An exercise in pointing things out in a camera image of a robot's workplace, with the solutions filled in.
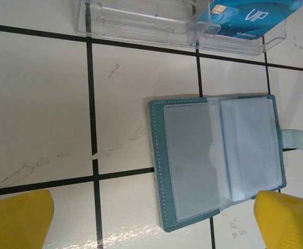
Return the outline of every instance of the black grout line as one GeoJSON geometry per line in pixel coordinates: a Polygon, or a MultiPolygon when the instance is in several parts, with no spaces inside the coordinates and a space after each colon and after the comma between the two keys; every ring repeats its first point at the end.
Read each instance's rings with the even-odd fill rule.
{"type": "MultiPolygon", "coordinates": [[[[22,34],[22,35],[31,35],[31,36],[61,39],[61,40],[72,40],[72,41],[76,41],[76,42],[86,42],[87,41],[87,37],[82,37],[82,36],[65,35],[65,34],[58,34],[58,33],[46,32],[46,31],[23,29],[23,28],[19,28],[19,27],[11,27],[11,26],[4,26],[4,25],[0,25],[0,31],[1,32],[7,32],[7,33],[22,34]]],[[[180,54],[180,55],[183,55],[183,56],[194,56],[194,57],[196,56],[196,52],[182,51],[182,50],[178,50],[178,49],[153,47],[153,46],[148,46],[148,45],[131,44],[131,43],[124,43],[124,42],[121,42],[121,41],[104,40],[104,39],[96,39],[96,38],[92,38],[91,41],[94,44],[116,46],[116,47],[125,47],[125,48],[133,48],[133,49],[163,52],[163,53],[171,53],[171,54],[180,54]]],[[[244,64],[265,66],[265,62],[229,58],[229,57],[224,57],[224,56],[215,56],[215,55],[204,54],[204,53],[200,53],[199,56],[201,58],[209,58],[209,59],[215,59],[215,60],[232,61],[232,62],[239,62],[239,63],[244,63],[244,64]]],[[[301,67],[278,65],[278,64],[271,64],[271,63],[268,63],[268,66],[269,67],[284,68],[284,69],[289,69],[289,70],[303,71],[303,68],[301,68],[301,67]]]]}
{"type": "Polygon", "coordinates": [[[155,172],[155,168],[144,168],[144,169],[137,169],[137,170],[127,170],[127,171],[120,171],[114,173],[107,173],[99,175],[99,180],[106,180],[106,179],[113,179],[125,176],[132,176],[132,175],[141,175],[155,172]]]}
{"type": "Polygon", "coordinates": [[[4,25],[0,25],[0,31],[6,32],[6,33],[47,37],[47,38],[54,38],[54,39],[61,39],[61,40],[73,40],[75,42],[85,42],[86,41],[86,37],[82,37],[82,36],[65,35],[65,34],[51,33],[51,32],[46,32],[46,31],[39,31],[39,30],[29,30],[29,29],[22,29],[20,27],[11,27],[11,26],[4,26],[4,25]]]}
{"type": "Polygon", "coordinates": [[[267,93],[271,94],[271,88],[270,88],[270,77],[269,77],[269,68],[267,65],[267,55],[266,52],[264,52],[264,60],[265,60],[265,71],[266,71],[266,82],[267,82],[267,93]]]}
{"type": "Polygon", "coordinates": [[[210,235],[211,235],[211,248],[215,249],[215,238],[214,238],[214,227],[213,227],[213,217],[210,218],[210,235]]]}
{"type": "Polygon", "coordinates": [[[201,63],[200,63],[200,59],[199,59],[198,49],[196,49],[196,66],[197,66],[197,79],[198,79],[198,93],[199,93],[199,97],[203,98],[201,63]]]}
{"type": "Polygon", "coordinates": [[[196,56],[195,52],[189,52],[189,51],[183,51],[183,50],[171,49],[171,48],[153,47],[153,46],[134,44],[134,43],[124,43],[122,41],[116,41],[116,40],[103,40],[103,39],[93,38],[92,42],[94,44],[107,45],[107,46],[115,46],[115,47],[140,49],[140,50],[147,50],[147,51],[154,51],[154,52],[180,54],[180,55],[183,55],[183,56],[196,56]]]}
{"type": "Polygon", "coordinates": [[[295,149],[295,148],[282,149],[283,152],[292,151],[292,150],[297,150],[297,149],[295,149]]]}
{"type": "MultiPolygon", "coordinates": [[[[283,149],[283,152],[293,151],[293,150],[297,150],[297,149],[294,149],[294,148],[283,149]]],[[[102,180],[106,180],[106,179],[114,179],[114,178],[119,178],[119,177],[147,174],[147,173],[153,173],[153,172],[154,172],[154,168],[144,168],[144,169],[138,169],[138,170],[128,170],[128,171],[122,171],[122,172],[100,174],[100,175],[98,175],[98,180],[102,181],[102,180]]],[[[26,184],[26,185],[14,186],[14,187],[0,188],[0,195],[6,195],[9,193],[19,193],[19,192],[36,190],[36,189],[53,188],[53,187],[61,187],[61,186],[66,186],[66,185],[88,183],[88,182],[93,182],[94,180],[95,180],[94,176],[84,176],[84,177],[69,178],[69,179],[63,179],[63,180],[55,180],[55,181],[50,181],[50,182],[33,183],[33,184],[26,184]]]]}
{"type": "Polygon", "coordinates": [[[273,64],[273,63],[267,63],[267,66],[268,67],[288,69],[288,70],[303,71],[302,67],[295,67],[295,66],[286,66],[286,65],[279,65],[279,64],[273,64]]]}
{"type": "MultiPolygon", "coordinates": [[[[92,33],[90,3],[85,3],[85,30],[87,34],[92,33]]],[[[87,48],[87,67],[88,67],[91,150],[92,150],[92,154],[95,154],[97,153],[96,107],[95,107],[94,66],[93,66],[93,43],[90,37],[86,38],[86,48],[87,48]]],[[[102,210],[100,204],[98,160],[93,160],[93,176],[94,176],[97,249],[103,249],[103,226],[102,226],[102,210]]]]}
{"type": "Polygon", "coordinates": [[[33,183],[33,184],[26,184],[20,186],[7,187],[7,188],[0,188],[0,196],[7,195],[9,193],[20,193],[20,192],[31,191],[36,189],[61,187],[61,186],[67,186],[72,184],[88,183],[92,181],[93,181],[93,176],[83,176],[77,178],[55,180],[50,182],[33,183]]]}

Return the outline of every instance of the water droplet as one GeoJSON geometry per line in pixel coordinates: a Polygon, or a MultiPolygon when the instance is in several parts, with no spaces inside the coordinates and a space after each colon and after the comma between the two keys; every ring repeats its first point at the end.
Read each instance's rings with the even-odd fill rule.
{"type": "Polygon", "coordinates": [[[168,27],[168,28],[166,29],[166,32],[167,32],[167,33],[170,33],[170,34],[173,34],[173,33],[174,33],[174,29],[168,27]]]}
{"type": "Polygon", "coordinates": [[[46,157],[43,157],[41,159],[38,160],[38,162],[36,163],[36,166],[43,166],[49,163],[49,159],[46,157]]]}
{"type": "Polygon", "coordinates": [[[122,144],[119,142],[116,142],[108,148],[108,151],[114,151],[116,149],[120,149],[121,147],[122,147],[122,144]]]}
{"type": "Polygon", "coordinates": [[[239,228],[239,234],[243,235],[243,234],[247,234],[247,231],[245,231],[242,228],[239,228]]]}
{"type": "Polygon", "coordinates": [[[230,227],[232,227],[232,228],[238,228],[238,223],[237,223],[237,221],[236,221],[236,220],[232,220],[232,221],[230,222],[230,227]]]}
{"type": "Polygon", "coordinates": [[[95,153],[90,158],[90,160],[96,160],[96,159],[99,159],[99,158],[102,158],[102,157],[108,157],[108,156],[109,156],[109,154],[107,153],[106,150],[100,149],[97,153],[95,153]]]}
{"type": "Polygon", "coordinates": [[[140,127],[139,129],[136,130],[130,137],[129,140],[135,140],[138,139],[139,137],[142,137],[143,135],[146,134],[146,129],[144,127],[140,127]]]}
{"type": "Polygon", "coordinates": [[[63,158],[63,157],[68,157],[69,156],[69,152],[68,151],[63,151],[57,154],[57,157],[59,158],[63,158]]]}

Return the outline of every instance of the white stitching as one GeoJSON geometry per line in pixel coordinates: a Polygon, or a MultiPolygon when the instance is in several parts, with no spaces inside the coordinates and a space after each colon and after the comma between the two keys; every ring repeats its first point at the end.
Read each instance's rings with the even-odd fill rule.
{"type": "Polygon", "coordinates": [[[174,103],[189,103],[189,102],[206,103],[206,102],[203,102],[203,100],[189,100],[189,101],[158,102],[158,103],[153,103],[152,104],[152,119],[153,119],[154,131],[155,131],[156,151],[157,151],[157,160],[158,160],[158,170],[159,170],[159,173],[160,173],[160,181],[161,181],[161,190],[162,190],[162,199],[163,199],[163,211],[164,211],[164,216],[165,216],[165,223],[166,223],[166,226],[168,228],[177,227],[177,226],[180,226],[182,224],[185,224],[185,223],[188,223],[188,222],[192,222],[192,221],[194,221],[196,219],[203,218],[203,217],[205,217],[207,215],[212,215],[212,214],[216,214],[216,213],[219,212],[218,210],[215,210],[215,211],[209,212],[207,214],[204,214],[202,216],[199,216],[197,218],[193,218],[193,219],[190,219],[190,220],[186,220],[184,222],[180,222],[180,223],[178,223],[178,224],[176,224],[174,226],[169,226],[168,223],[167,223],[167,216],[166,216],[166,210],[165,210],[164,189],[163,189],[163,180],[162,180],[162,171],[161,171],[161,163],[160,163],[160,152],[158,150],[158,138],[157,138],[157,128],[156,128],[156,121],[155,121],[155,108],[154,108],[154,105],[157,105],[157,104],[174,104],[174,103]]]}
{"type": "MultiPolygon", "coordinates": [[[[166,109],[167,108],[174,108],[174,107],[180,107],[180,106],[196,106],[196,105],[208,105],[209,102],[200,102],[200,103],[194,103],[194,104],[180,104],[180,105],[172,105],[172,106],[164,106],[164,121],[165,121],[165,133],[166,133],[166,144],[167,144],[167,148],[169,148],[169,144],[168,144],[168,133],[167,133],[167,124],[166,124],[166,109]]],[[[172,169],[171,169],[171,158],[170,158],[170,154],[167,153],[167,156],[168,156],[168,164],[169,164],[169,169],[170,169],[170,176],[171,176],[171,185],[172,185],[172,189],[174,189],[174,186],[173,186],[173,181],[172,181],[172,169]]],[[[173,198],[174,200],[176,199],[176,195],[175,193],[173,192],[173,198]]],[[[189,216],[187,218],[185,218],[184,220],[189,220],[191,218],[194,218],[194,217],[197,217],[197,216],[200,216],[200,215],[203,215],[203,214],[207,214],[209,213],[210,211],[206,211],[206,212],[201,212],[199,214],[195,214],[195,215],[192,215],[192,216],[189,216]]]]}

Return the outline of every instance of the clear acrylic stand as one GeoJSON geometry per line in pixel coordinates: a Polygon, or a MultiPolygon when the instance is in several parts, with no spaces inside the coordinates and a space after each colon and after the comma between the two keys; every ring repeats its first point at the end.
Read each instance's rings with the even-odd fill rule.
{"type": "Polygon", "coordinates": [[[94,38],[129,40],[221,52],[260,55],[286,38],[285,21],[247,40],[217,35],[212,0],[76,0],[75,31],[94,38]],[[207,13],[207,21],[198,21],[207,13]]]}

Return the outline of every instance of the card chip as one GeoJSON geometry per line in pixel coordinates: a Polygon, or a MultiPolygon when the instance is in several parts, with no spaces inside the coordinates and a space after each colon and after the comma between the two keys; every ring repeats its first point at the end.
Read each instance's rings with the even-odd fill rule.
{"type": "Polygon", "coordinates": [[[214,14],[221,14],[224,12],[224,10],[226,9],[227,7],[224,6],[224,5],[219,5],[217,4],[211,11],[211,13],[214,13],[214,14]]]}

